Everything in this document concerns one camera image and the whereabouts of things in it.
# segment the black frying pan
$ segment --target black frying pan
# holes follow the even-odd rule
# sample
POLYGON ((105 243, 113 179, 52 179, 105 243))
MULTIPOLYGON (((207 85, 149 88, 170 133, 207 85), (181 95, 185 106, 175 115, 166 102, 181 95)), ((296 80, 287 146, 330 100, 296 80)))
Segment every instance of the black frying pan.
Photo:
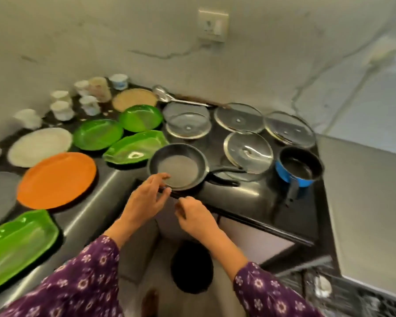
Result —
MULTIPOLYGON (((217 172, 229 171, 229 172, 246 173, 245 170, 239 169, 236 167, 218 166, 218 167, 210 168, 207 158, 197 148, 195 148, 189 144, 185 144, 185 143, 173 143, 173 144, 169 144, 169 145, 159 149, 148 160, 148 165, 147 165, 148 174, 154 175, 158 172, 161 172, 161 170, 159 171, 159 165, 161 164, 161 162, 163 160, 165 160, 169 157, 175 156, 175 155, 181 155, 181 156, 185 156, 185 157, 192 159, 198 167, 198 175, 191 183, 189 183, 183 187, 178 187, 178 186, 172 187, 168 184, 168 186, 171 187, 172 190, 174 190, 174 191, 183 191, 183 190, 191 189, 191 188, 199 185, 204 180, 208 180, 213 174, 215 174, 217 172)), ((234 187, 239 186, 238 181, 222 179, 222 178, 215 177, 215 176, 214 176, 214 183, 223 185, 223 186, 234 186, 234 187)))

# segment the green leaf-shaped plate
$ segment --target green leaf-shaped plate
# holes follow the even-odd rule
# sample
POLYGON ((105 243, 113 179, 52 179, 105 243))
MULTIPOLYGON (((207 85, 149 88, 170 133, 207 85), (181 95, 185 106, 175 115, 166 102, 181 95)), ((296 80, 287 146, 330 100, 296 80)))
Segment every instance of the green leaf-shaped plate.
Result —
POLYGON ((96 151, 110 147, 123 136, 120 123, 110 119, 84 122, 73 134, 73 144, 82 150, 96 151))
POLYGON ((32 264, 56 241, 47 210, 32 210, 0 226, 0 286, 32 264))
POLYGON ((151 158, 168 144, 163 132, 150 130, 119 140, 103 154, 103 158, 113 164, 134 164, 151 158))
POLYGON ((163 121, 163 115, 153 106, 140 104, 127 108, 119 117, 119 122, 128 131, 143 132, 152 130, 163 121))

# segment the glass lid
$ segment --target glass lid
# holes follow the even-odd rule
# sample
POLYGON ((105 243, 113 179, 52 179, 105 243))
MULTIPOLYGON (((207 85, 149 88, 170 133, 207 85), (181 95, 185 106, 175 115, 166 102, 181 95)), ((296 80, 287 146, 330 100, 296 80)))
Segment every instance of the glass lid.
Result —
POLYGON ((264 117, 264 126, 277 140, 310 148, 315 145, 315 133, 303 119, 292 114, 275 111, 264 117))
POLYGON ((259 133, 264 129, 261 112, 243 103, 229 103, 226 107, 218 107, 214 118, 220 126, 232 132, 244 130, 259 133))
POLYGON ((226 137, 223 147, 231 163, 251 174, 263 173, 273 162, 270 145, 254 132, 233 132, 226 137))
POLYGON ((200 113, 185 112, 171 117, 166 123, 166 129, 177 138, 198 139, 211 131, 211 121, 200 113))

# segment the frying pan handle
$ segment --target frying pan handle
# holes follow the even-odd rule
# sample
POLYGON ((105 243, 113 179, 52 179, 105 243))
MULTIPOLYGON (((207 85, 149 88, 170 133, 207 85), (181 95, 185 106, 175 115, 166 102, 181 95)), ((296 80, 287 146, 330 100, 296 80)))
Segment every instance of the frying pan handle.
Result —
POLYGON ((229 166, 217 166, 217 167, 210 169, 210 174, 215 174, 218 172, 225 172, 225 171, 246 173, 246 171, 242 167, 236 168, 236 167, 229 167, 229 166))
POLYGON ((290 177, 290 185, 289 185, 289 190, 288 194, 286 195, 286 201, 285 201, 285 206, 290 207, 290 204, 294 202, 296 197, 298 196, 299 192, 299 182, 296 178, 290 177))
POLYGON ((218 186, 239 187, 241 185, 239 183, 239 181, 223 179, 223 178, 215 176, 213 173, 210 173, 207 176, 206 181, 208 181, 209 183, 212 183, 214 185, 218 185, 218 186))

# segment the purple floral dress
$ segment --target purple floral dress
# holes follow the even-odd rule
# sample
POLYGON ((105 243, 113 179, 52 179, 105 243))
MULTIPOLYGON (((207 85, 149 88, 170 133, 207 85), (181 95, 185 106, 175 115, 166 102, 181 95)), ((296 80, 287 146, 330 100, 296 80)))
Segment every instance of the purple floral dress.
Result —
MULTIPOLYGON (((116 243, 100 236, 35 290, 2 309, 0 317, 123 317, 117 300, 118 262, 116 243)), ((252 262, 238 272, 233 289, 252 317, 321 316, 252 262)))

